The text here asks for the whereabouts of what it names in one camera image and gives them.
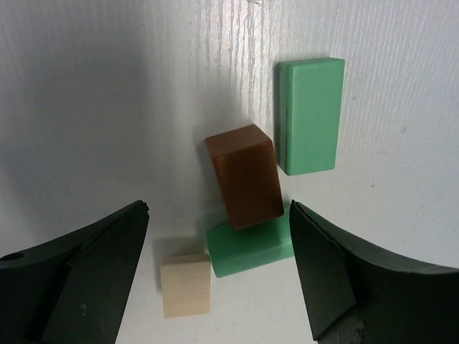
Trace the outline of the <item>brown wooden block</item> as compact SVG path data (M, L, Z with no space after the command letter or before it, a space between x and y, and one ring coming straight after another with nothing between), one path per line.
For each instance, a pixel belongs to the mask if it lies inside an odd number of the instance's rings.
M239 231L284 214L273 142L255 124L205 139L232 227Z

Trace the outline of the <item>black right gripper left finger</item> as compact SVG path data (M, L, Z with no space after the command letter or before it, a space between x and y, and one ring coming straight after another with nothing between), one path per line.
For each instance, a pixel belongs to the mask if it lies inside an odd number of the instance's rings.
M148 206L1 258L2 343L114 343L146 238Z

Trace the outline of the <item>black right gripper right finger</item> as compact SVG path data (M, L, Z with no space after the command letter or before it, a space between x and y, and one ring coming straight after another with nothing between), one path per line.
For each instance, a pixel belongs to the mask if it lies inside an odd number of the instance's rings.
M318 343L456 343L458 270L396 254L293 201L290 236Z

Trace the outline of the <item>green wooden cylinder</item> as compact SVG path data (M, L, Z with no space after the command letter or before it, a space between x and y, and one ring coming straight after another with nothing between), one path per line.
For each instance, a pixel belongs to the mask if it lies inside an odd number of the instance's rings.
M220 224L206 231L207 249L218 278L244 272L294 255L290 208L276 219L237 231Z

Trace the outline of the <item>green rectangular block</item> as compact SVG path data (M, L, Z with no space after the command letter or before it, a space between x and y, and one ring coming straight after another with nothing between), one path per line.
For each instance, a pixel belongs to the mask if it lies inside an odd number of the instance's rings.
M277 154L285 174L335 168L345 60L280 62L276 70Z

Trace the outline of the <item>small light wood block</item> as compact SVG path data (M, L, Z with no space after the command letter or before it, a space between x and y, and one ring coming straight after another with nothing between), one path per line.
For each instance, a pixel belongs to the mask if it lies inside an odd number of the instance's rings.
M208 254L169 257L160 267L164 317L203 315L211 309Z

